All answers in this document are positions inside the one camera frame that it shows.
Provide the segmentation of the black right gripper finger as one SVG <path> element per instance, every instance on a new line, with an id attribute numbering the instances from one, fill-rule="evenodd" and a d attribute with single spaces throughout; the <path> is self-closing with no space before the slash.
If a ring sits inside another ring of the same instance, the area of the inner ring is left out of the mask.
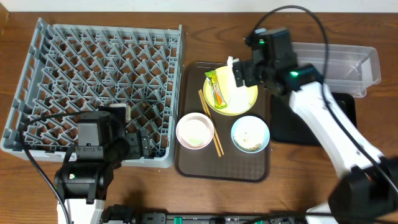
<path id="1" fill-rule="evenodd" d="M 237 87 L 244 86 L 243 68 L 240 61 L 233 62 L 233 75 Z"/>
<path id="2" fill-rule="evenodd" d="M 243 63 L 244 84 L 246 87 L 256 86 L 259 83 L 256 73 L 256 65 L 253 60 L 247 60 Z"/>

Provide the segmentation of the white napkin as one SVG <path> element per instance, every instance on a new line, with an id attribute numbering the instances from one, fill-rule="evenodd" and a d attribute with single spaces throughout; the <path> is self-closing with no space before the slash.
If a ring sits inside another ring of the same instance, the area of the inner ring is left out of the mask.
<path id="1" fill-rule="evenodd" d="M 228 77 L 227 77 L 227 88 L 228 88 L 228 108 L 232 113 L 239 113 L 246 111 L 249 104 L 249 96 L 247 88 L 237 87 L 236 81 L 233 75 L 233 62 L 235 59 L 229 56 L 227 59 Z"/>

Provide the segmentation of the green orange snack wrapper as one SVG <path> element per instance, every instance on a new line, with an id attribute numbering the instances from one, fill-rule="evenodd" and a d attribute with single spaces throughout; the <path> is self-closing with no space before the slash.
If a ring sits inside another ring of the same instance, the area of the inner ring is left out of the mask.
<path id="1" fill-rule="evenodd" d="M 211 88 L 211 93 L 214 100 L 215 108 L 223 109 L 227 107 L 227 102 L 224 100 L 215 70 L 205 72 L 206 79 Z"/>

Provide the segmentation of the light blue bowl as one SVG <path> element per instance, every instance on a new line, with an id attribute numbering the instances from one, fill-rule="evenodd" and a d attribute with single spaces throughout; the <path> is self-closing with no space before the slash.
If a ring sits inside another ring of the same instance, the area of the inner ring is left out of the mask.
<path id="1" fill-rule="evenodd" d="M 231 140 L 242 152 L 255 154 L 263 151 L 271 140 L 268 125 L 257 116 L 243 116 L 231 128 Z"/>

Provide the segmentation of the leftover rice food waste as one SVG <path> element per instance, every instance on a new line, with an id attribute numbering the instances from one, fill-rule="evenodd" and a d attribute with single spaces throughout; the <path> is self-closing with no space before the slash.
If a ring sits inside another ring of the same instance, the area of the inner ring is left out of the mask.
<path id="1" fill-rule="evenodd" d="M 259 150 L 263 143 L 261 134 L 248 131 L 235 132 L 233 140 L 240 149 L 249 152 Z"/>

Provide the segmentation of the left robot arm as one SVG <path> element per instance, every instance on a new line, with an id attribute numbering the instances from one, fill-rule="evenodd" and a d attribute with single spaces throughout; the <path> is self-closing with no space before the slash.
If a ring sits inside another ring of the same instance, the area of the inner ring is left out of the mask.
<path id="1" fill-rule="evenodd" d="M 129 133 L 126 126 L 130 120 L 131 107 L 125 103 L 101 106 L 80 115 L 78 143 L 68 150 L 55 174 L 55 185 L 62 198 L 57 208 L 66 208 L 72 223 L 132 222 L 132 216 L 103 214 L 114 170 L 125 160 L 150 155 L 148 130 L 141 128 Z"/>

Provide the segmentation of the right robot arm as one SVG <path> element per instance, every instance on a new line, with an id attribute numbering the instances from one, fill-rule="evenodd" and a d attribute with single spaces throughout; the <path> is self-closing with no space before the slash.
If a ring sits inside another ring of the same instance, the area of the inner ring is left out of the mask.
<path id="1" fill-rule="evenodd" d="M 307 223 L 374 223 L 397 211 L 397 159 L 367 141 L 335 101 L 324 76 L 299 64 L 287 29 L 254 31 L 252 59 L 227 60 L 236 86 L 265 85 L 318 139 L 339 178 L 328 201 L 303 214 Z"/>

